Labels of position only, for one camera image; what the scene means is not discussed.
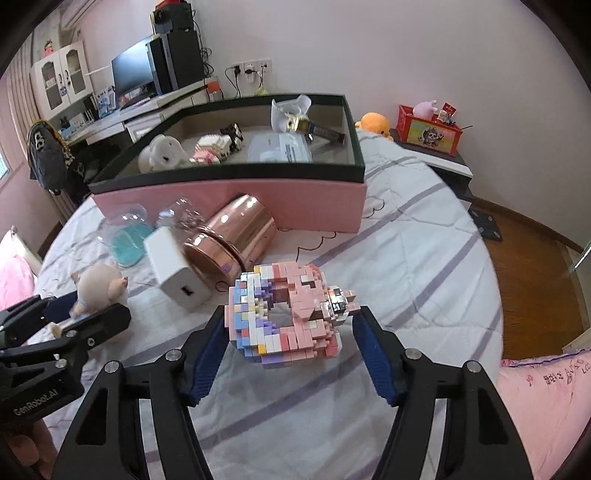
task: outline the white power adapter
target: white power adapter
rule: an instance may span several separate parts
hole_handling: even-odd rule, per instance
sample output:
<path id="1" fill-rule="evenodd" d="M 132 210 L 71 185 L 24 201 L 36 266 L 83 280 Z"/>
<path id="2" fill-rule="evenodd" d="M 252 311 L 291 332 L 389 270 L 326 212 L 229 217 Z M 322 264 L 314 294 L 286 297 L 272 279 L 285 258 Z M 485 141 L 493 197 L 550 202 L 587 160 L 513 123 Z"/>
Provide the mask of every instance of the white power adapter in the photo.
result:
<path id="1" fill-rule="evenodd" d="M 187 262 L 168 227 L 161 227 L 144 240 L 158 288 L 188 312 L 199 307 L 211 291 Z"/>

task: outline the rose gold canister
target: rose gold canister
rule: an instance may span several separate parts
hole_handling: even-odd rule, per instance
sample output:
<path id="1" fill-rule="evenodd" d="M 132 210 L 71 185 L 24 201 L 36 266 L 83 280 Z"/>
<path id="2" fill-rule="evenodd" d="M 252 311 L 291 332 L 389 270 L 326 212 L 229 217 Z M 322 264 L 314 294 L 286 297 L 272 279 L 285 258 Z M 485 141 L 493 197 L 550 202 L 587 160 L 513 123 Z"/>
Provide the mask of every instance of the rose gold canister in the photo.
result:
<path id="1" fill-rule="evenodd" d="M 251 271 L 273 240 L 275 220 L 261 202 L 241 195 L 213 215 L 183 245 L 189 261 L 217 290 Z"/>

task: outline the red box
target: red box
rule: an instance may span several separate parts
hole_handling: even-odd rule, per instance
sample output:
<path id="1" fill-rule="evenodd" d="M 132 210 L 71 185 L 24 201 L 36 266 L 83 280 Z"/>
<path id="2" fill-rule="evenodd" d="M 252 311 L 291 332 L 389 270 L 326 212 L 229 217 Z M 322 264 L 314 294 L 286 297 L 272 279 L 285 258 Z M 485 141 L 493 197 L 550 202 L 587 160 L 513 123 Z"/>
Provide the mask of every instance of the red box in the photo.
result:
<path id="1" fill-rule="evenodd" d="M 400 141 L 457 155 L 457 144 L 463 131 L 456 126 L 436 122 L 436 119 L 437 115 L 433 115 L 431 120 L 417 118 L 413 115 L 412 107 L 400 105 L 396 125 Z"/>
<path id="2" fill-rule="evenodd" d="M 179 4 L 180 2 L 181 2 L 181 0 L 164 0 L 163 2 L 160 2 L 158 5 L 156 5 L 156 7 L 154 8 L 154 10 L 159 10 L 164 5 L 168 5 L 168 4 Z"/>

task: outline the blue gripper pad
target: blue gripper pad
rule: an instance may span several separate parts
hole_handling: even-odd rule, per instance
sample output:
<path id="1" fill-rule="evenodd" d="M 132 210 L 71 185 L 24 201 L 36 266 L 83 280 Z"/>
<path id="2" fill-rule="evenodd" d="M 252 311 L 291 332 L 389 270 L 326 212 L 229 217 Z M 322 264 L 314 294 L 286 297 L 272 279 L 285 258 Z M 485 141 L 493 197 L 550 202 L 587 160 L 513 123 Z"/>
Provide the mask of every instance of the blue gripper pad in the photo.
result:
<path id="1" fill-rule="evenodd" d="M 209 395 L 229 342 L 223 306 L 217 308 L 203 330 L 193 332 L 185 342 L 182 350 L 186 360 L 180 393 L 190 407 Z"/>
<path id="2" fill-rule="evenodd" d="M 43 312 L 47 323 L 60 323 L 70 318 L 70 310 L 78 300 L 78 292 L 72 291 L 52 301 Z"/>
<path id="3" fill-rule="evenodd" d="M 376 392 L 397 406 L 407 392 L 401 359 L 404 347 L 394 333 L 382 330 L 367 307 L 353 317 L 353 336 Z"/>

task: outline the pink pillow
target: pink pillow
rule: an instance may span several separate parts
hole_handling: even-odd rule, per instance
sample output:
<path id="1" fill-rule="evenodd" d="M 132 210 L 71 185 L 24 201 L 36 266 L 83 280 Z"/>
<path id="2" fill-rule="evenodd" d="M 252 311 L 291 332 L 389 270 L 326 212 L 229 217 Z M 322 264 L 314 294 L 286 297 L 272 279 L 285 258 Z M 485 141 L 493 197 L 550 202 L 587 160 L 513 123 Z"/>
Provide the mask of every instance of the pink pillow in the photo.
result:
<path id="1" fill-rule="evenodd" d="M 497 382 L 536 480 L 556 473 L 591 418 L 591 352 L 546 358 L 503 366 Z"/>
<path id="2" fill-rule="evenodd" d="M 35 281 L 31 268 L 18 255 L 0 257 L 0 310 L 33 296 Z"/>

